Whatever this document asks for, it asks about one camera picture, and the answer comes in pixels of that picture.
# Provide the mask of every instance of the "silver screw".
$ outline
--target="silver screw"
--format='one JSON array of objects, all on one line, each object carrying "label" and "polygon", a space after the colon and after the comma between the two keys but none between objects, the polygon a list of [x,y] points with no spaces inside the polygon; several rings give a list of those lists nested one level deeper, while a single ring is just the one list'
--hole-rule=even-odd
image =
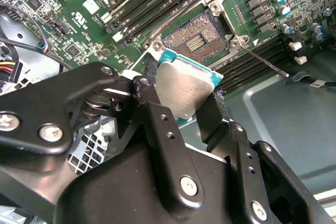
[{"label": "silver screw", "polygon": [[243,128],[240,125],[237,124],[236,126],[239,131],[243,131]]},{"label": "silver screw", "polygon": [[54,124],[43,126],[39,131],[40,137],[48,142],[56,142],[63,137],[63,131]]},{"label": "silver screw", "polygon": [[264,144],[264,147],[265,147],[265,149],[266,149],[268,152],[271,152],[271,151],[272,151],[271,147],[269,147],[268,144]]},{"label": "silver screw", "polygon": [[332,9],[330,9],[330,8],[326,8],[326,9],[323,11],[323,15],[324,15],[324,17],[329,17],[331,14],[332,14]]},{"label": "silver screw", "polygon": [[105,74],[108,74],[109,76],[113,75],[112,69],[110,69],[108,67],[101,67],[101,71]]},{"label": "silver screw", "polygon": [[0,115],[0,131],[12,131],[18,128],[20,120],[11,114]]},{"label": "silver screw", "polygon": [[216,3],[210,6],[210,10],[212,10],[213,12],[217,11],[217,9],[218,9],[218,5]]},{"label": "silver screw", "polygon": [[197,194],[197,185],[196,183],[189,177],[181,178],[181,187],[185,194],[189,196],[195,196]]},{"label": "silver screw", "polygon": [[150,86],[149,82],[145,78],[141,78],[140,81],[145,84],[146,86]]},{"label": "silver screw", "polygon": [[253,212],[256,214],[256,216],[260,220],[262,221],[267,220],[267,213],[259,202],[252,201],[251,206],[252,206]]}]

